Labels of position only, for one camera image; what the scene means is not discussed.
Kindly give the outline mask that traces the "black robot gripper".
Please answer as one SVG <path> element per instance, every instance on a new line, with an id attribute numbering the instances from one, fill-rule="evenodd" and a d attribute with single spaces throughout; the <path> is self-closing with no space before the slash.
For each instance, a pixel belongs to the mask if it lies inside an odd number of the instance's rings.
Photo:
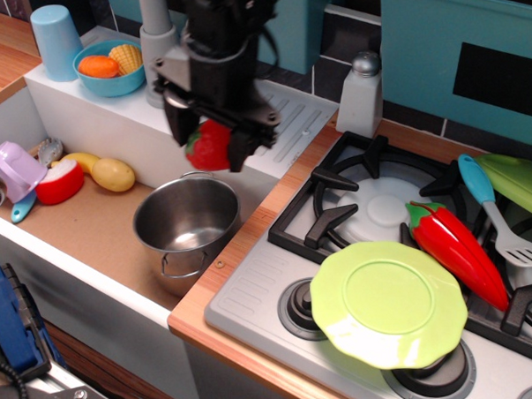
<path id="1" fill-rule="evenodd" d="M 241 171 L 246 159 L 260 146 L 274 145 L 275 127 L 281 123 L 279 112 L 256 86 L 258 46 L 259 41 L 252 38 L 231 56 L 215 58 L 188 44 L 181 45 L 189 60 L 189 88 L 163 78 L 166 71 L 156 68 L 159 75 L 155 91 L 162 93 L 176 143 L 187 144 L 201 117 L 232 128 L 227 151 L 232 173 Z"/>

